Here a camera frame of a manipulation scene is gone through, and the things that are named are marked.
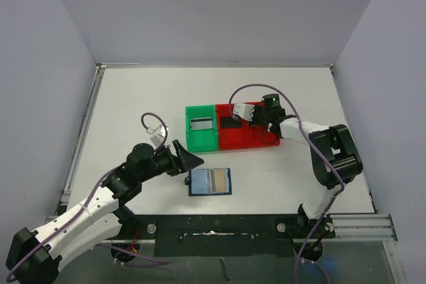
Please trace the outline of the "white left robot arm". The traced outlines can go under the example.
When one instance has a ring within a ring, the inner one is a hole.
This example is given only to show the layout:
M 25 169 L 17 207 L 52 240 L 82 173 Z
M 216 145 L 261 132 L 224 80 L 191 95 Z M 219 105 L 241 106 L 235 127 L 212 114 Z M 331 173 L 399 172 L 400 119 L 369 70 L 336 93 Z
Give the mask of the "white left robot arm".
M 6 267 L 8 283 L 53 283 L 73 259 L 100 242 L 118 235 L 130 237 L 135 215 L 125 206 L 142 190 L 142 183 L 168 174 L 189 172 L 204 160 L 178 140 L 154 149 L 137 144 L 121 165 L 108 171 L 87 198 L 33 231 L 24 227 L 12 240 Z

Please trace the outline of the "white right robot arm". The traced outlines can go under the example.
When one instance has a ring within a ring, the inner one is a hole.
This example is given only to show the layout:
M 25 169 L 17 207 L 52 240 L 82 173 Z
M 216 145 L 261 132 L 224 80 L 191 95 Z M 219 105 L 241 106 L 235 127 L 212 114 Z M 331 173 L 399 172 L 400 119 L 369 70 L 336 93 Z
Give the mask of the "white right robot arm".
M 261 126 L 279 139 L 292 140 L 310 149 L 314 189 L 302 204 L 304 215 L 296 220 L 298 232 L 306 237 L 320 229 L 320 218 L 329 211 L 336 197 L 363 171 L 363 164 L 344 124 L 325 126 L 302 120 L 295 109 L 287 113 L 278 94 L 262 97 L 254 106 L 248 122 Z

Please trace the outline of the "blue leather card holder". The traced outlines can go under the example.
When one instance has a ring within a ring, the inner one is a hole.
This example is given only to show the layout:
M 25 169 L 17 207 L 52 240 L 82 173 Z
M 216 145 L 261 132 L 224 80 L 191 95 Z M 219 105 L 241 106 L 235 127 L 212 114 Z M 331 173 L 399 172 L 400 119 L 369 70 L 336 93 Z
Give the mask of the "blue leather card holder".
M 227 196 L 232 195 L 231 170 L 229 168 L 203 168 L 191 170 L 184 179 L 188 195 Z

